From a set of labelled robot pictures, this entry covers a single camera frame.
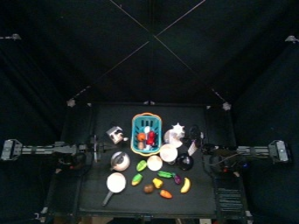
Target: white plate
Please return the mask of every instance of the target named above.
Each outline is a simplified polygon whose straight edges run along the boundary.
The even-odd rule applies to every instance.
[[[156,172],[162,169],[163,167],[163,160],[158,156],[151,156],[147,159],[147,167],[151,171]]]

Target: toy tomato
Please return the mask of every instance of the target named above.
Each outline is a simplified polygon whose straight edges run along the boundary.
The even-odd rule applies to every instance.
[[[139,142],[144,141],[144,140],[146,140],[146,133],[139,133],[139,134],[136,135],[136,140],[138,140]]]

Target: cable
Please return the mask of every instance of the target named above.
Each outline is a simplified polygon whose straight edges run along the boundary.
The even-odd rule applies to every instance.
[[[223,162],[224,162],[226,160],[228,160],[230,158],[234,158],[235,156],[239,156],[239,155],[243,155],[243,154],[246,154],[246,153],[236,153],[236,154],[234,154],[232,156],[223,158],[218,163],[215,163],[215,164],[208,164],[208,165],[219,165],[220,163],[223,163]]]

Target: toy vegetable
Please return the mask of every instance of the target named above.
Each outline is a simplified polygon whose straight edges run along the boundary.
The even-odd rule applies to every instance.
[[[164,182],[159,178],[154,179],[155,188],[162,188],[163,184],[164,184]]]
[[[174,172],[159,171],[158,176],[162,178],[167,178],[167,179],[174,178],[174,182],[176,185],[179,185],[183,182],[182,177],[178,174],[175,174]]]
[[[143,175],[138,173],[132,179],[132,186],[136,186],[142,182],[142,179],[143,179]]]
[[[160,195],[162,195],[162,197],[164,197],[167,199],[171,199],[172,198],[172,194],[168,191],[166,191],[166,190],[162,190],[160,191]]]
[[[140,172],[147,167],[147,162],[142,160],[136,165],[136,170]]]

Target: toy fruit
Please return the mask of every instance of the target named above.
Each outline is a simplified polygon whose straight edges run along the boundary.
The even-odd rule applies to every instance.
[[[136,140],[139,141],[139,142],[143,142],[144,140],[146,140],[146,133],[139,133],[138,135],[136,135]]]
[[[143,179],[143,175],[138,173],[132,179],[132,186],[136,186],[142,182],[142,179]]]
[[[164,184],[164,182],[159,178],[154,179],[155,188],[158,188],[158,189],[162,188],[163,184]]]
[[[144,186],[144,193],[152,193],[155,190],[154,184],[146,185]]]
[[[184,178],[184,183],[183,183],[183,187],[182,187],[182,193],[187,193],[191,189],[191,181],[188,178]]]
[[[164,197],[167,199],[171,199],[172,198],[172,194],[168,191],[166,191],[166,190],[162,190],[160,191],[160,195],[162,195],[162,197]]]
[[[147,162],[142,160],[136,165],[136,170],[140,172],[147,167]]]

